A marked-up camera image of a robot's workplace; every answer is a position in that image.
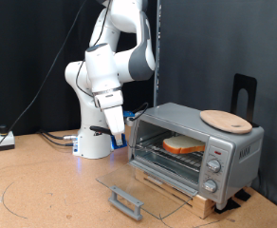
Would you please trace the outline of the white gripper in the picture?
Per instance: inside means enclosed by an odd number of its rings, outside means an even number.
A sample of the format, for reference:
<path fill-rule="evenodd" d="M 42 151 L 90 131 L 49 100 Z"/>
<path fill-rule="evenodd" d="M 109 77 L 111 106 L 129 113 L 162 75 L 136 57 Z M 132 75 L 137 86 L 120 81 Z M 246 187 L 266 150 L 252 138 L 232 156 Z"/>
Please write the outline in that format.
<path fill-rule="evenodd" d="M 121 133 L 124 132 L 122 107 L 119 105 L 111 108 L 106 108 L 103 112 L 111 133 L 113 135 L 116 135 L 115 140 L 117 146 L 122 146 L 123 141 Z"/>

